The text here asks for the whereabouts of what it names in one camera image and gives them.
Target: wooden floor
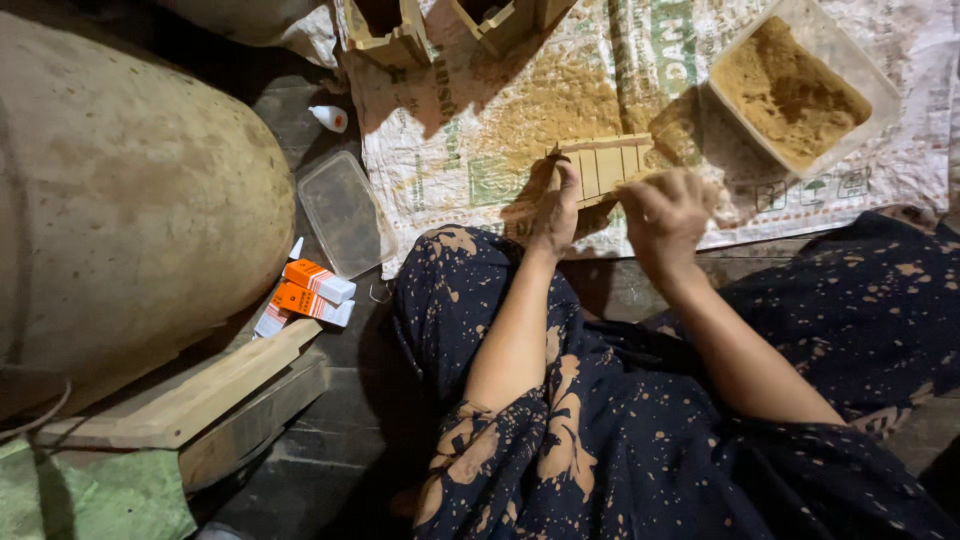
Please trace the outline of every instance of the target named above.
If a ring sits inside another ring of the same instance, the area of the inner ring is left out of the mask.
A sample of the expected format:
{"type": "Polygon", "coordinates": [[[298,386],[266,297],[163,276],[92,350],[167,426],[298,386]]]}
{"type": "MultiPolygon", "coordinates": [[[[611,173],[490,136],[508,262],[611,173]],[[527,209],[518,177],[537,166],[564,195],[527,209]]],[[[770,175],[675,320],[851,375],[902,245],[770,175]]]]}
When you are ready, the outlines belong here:
{"type": "MultiPolygon", "coordinates": [[[[298,176],[340,150],[360,159],[360,133],[348,94],[327,90],[332,74],[277,49],[250,49],[165,15],[154,50],[248,103],[279,141],[298,176]],[[307,107],[336,105],[350,113],[343,135],[325,132],[307,107]]],[[[303,256],[319,246],[302,209],[297,235],[303,256]]],[[[794,237],[702,253],[698,262],[716,286],[788,261],[810,237],[794,237]]],[[[636,263],[591,260],[561,270],[591,312],[638,321],[665,308],[636,263]]],[[[348,328],[324,331],[312,354],[325,356],[331,389],[308,407],[271,450],[235,479],[195,497],[202,520],[254,538],[388,537],[405,532],[387,517],[392,495],[417,485],[435,439],[430,409],[398,352],[389,306],[376,272],[358,279],[348,328]]],[[[931,400],[886,446],[913,474],[926,469],[960,433],[960,393],[931,400]]]]}

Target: plastic lid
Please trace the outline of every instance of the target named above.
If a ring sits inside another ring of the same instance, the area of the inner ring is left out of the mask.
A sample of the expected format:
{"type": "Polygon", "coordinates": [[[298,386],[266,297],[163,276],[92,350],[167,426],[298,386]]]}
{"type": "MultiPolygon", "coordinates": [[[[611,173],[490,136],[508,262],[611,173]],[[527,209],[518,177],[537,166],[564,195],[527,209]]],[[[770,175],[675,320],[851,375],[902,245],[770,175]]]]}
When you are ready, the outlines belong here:
{"type": "Polygon", "coordinates": [[[333,272],[346,280],[396,254],[396,236],[350,152],[324,161],[297,184],[297,193],[333,272]]]}

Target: plastic container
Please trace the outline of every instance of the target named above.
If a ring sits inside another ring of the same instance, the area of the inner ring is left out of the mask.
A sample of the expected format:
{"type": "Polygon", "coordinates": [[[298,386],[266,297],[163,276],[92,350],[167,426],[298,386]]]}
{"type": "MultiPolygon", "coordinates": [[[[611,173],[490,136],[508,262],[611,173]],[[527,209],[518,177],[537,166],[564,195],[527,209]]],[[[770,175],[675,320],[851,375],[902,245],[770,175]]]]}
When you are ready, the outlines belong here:
{"type": "Polygon", "coordinates": [[[806,169],[798,170],[791,166],[770,145],[766,138],[736,109],[730,98],[717,87],[710,72],[709,86],[723,104],[730,109],[740,123],[787,170],[799,177],[816,176],[831,168],[837,161],[845,158],[863,143],[879,135],[884,128],[894,123],[900,115],[900,93],[889,79],[876,67],[870,57],[841,30],[836,21],[814,0],[779,0],[767,8],[760,16],[732,41],[714,60],[713,65],[726,57],[757,28],[772,16],[778,16],[790,25],[790,34],[808,53],[820,59],[834,73],[857,89],[870,101],[873,112],[866,122],[844,135],[823,155],[806,169]]]}
{"type": "Polygon", "coordinates": [[[396,254],[394,231],[350,152],[321,163],[297,193],[337,276],[352,280],[396,254]]]}

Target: person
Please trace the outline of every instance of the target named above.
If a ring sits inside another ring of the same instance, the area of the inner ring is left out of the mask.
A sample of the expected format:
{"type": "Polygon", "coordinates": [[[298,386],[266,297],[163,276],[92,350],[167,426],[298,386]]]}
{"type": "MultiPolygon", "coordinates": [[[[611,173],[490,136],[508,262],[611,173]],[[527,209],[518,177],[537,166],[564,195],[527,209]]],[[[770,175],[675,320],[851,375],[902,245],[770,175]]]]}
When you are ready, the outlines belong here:
{"type": "Polygon", "coordinates": [[[960,236],[866,212],[718,292],[715,192],[667,171],[616,192],[661,331],[588,321],[555,166],[525,250],[448,225],[400,270],[396,330],[448,410],[417,538],[960,538],[876,443],[960,382],[960,236]]]}

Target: orange glue box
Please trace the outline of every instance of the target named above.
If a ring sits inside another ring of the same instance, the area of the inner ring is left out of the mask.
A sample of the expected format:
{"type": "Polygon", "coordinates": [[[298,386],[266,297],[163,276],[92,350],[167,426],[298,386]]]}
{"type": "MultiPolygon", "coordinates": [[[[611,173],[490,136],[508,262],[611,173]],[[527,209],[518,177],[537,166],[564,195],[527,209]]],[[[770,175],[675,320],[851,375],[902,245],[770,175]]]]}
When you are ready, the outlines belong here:
{"type": "Polygon", "coordinates": [[[357,290],[356,283],[337,277],[320,264],[305,258],[284,266],[283,277],[334,304],[342,304],[353,298],[353,293],[357,290]]]}
{"type": "Polygon", "coordinates": [[[353,313],[352,300],[347,300],[336,306],[312,290],[307,290],[293,282],[282,282],[276,288],[274,298],[270,301],[281,309],[290,309],[297,313],[309,315],[327,323],[345,327],[353,313]]]}

